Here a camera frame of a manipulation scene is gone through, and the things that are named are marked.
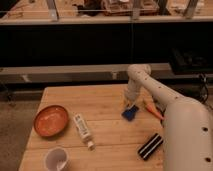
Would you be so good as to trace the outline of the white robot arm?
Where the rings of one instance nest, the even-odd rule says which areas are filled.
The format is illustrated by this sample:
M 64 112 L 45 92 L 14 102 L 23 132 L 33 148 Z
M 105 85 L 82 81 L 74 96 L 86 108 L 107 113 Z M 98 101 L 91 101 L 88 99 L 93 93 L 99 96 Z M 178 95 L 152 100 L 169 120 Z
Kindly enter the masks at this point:
M 148 64 L 129 65 L 127 74 L 128 107 L 145 88 L 165 110 L 163 171 L 213 171 L 213 124 L 206 106 L 151 77 Z

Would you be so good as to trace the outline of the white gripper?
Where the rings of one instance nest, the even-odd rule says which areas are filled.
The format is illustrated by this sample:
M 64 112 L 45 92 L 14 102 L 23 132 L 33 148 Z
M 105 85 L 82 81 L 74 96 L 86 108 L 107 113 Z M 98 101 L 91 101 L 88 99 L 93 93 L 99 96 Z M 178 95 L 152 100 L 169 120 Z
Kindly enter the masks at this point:
M 141 87 L 136 84 L 128 84 L 124 90 L 124 102 L 126 106 L 133 106 L 140 95 Z

